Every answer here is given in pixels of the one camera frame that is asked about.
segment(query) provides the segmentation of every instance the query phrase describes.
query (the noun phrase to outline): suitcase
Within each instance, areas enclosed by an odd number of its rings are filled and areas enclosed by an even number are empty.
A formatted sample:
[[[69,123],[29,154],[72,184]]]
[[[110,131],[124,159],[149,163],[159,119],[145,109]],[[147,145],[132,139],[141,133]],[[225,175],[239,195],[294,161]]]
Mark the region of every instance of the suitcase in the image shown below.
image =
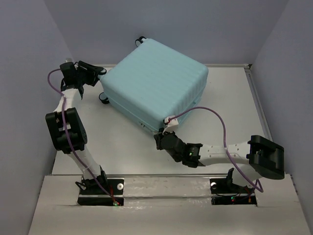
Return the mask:
[[[139,39],[138,48],[100,82],[115,109],[155,134],[166,117],[198,104],[208,68],[153,39]],[[179,123],[186,117],[179,117]]]

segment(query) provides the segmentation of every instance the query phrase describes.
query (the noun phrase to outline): white floor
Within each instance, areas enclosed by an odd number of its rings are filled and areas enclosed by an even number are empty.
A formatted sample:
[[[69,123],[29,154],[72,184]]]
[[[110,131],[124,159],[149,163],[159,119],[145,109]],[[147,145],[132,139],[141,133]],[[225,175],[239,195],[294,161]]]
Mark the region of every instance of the white floor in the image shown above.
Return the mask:
[[[102,87],[86,87],[78,112],[88,148],[108,174],[187,175],[226,173],[230,164],[188,168],[157,151],[152,136],[98,100]],[[264,135],[243,68],[210,68],[199,104],[225,121],[228,144]],[[185,142],[221,145],[222,125],[207,111],[193,111],[177,131]],[[309,235],[301,206],[287,175],[262,179],[258,206],[212,206],[209,178],[125,177],[125,206],[77,205],[81,179],[75,163],[58,152],[46,176],[29,235]],[[149,198],[136,199],[138,196]]]

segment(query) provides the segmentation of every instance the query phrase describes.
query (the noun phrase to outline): suitcase wheel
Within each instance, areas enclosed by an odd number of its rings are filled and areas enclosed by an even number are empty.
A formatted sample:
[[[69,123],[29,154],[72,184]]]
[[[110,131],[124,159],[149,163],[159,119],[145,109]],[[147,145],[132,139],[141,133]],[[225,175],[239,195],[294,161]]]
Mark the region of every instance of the suitcase wheel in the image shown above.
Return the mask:
[[[136,41],[135,41],[136,47],[140,46],[140,44],[143,43],[142,39],[146,39],[146,38],[144,36],[141,36],[140,38],[136,39]]]
[[[100,95],[99,95],[99,100],[100,100],[103,104],[109,104],[109,99],[104,96],[104,92],[100,93]]]

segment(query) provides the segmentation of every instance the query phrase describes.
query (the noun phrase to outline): white cable clip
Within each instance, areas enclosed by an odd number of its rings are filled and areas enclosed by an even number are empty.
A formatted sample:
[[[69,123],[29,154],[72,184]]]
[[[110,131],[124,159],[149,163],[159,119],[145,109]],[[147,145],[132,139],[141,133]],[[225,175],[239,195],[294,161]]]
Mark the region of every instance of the white cable clip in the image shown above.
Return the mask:
[[[164,128],[163,134],[164,132],[172,132],[177,129],[178,124],[179,124],[177,118],[169,121],[169,119],[173,117],[175,116],[168,116],[166,119],[164,119],[164,122],[167,123],[167,125]]]

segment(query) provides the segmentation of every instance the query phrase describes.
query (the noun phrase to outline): white wall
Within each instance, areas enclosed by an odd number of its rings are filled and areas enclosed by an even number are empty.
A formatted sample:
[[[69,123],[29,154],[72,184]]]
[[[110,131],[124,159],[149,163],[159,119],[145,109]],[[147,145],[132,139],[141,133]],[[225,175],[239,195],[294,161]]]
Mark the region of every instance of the white wall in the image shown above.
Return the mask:
[[[117,64],[141,35],[203,63],[252,63],[288,0],[45,0],[76,60]]]
[[[25,235],[55,153],[46,76],[70,52],[42,0],[1,0],[0,31],[0,234]]]
[[[290,0],[252,72],[313,232],[313,1]]]

